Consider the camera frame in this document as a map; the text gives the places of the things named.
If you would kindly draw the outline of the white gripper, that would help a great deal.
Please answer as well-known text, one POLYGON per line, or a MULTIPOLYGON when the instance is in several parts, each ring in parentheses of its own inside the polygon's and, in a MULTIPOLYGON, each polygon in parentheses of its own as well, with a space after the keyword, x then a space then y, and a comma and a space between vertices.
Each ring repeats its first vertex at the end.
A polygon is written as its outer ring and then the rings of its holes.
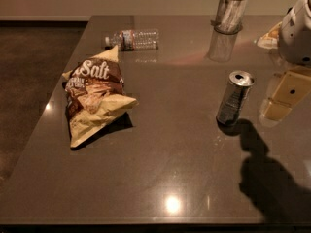
MULTIPOLYGON (((278 48, 286 61, 310 66, 310 0, 297 0, 282 23, 275 24, 257 40, 257 46, 268 50, 278 48)), ((278 124, 310 92, 310 69, 289 69, 283 74, 274 74, 261 103, 259 121, 262 124, 278 124)))

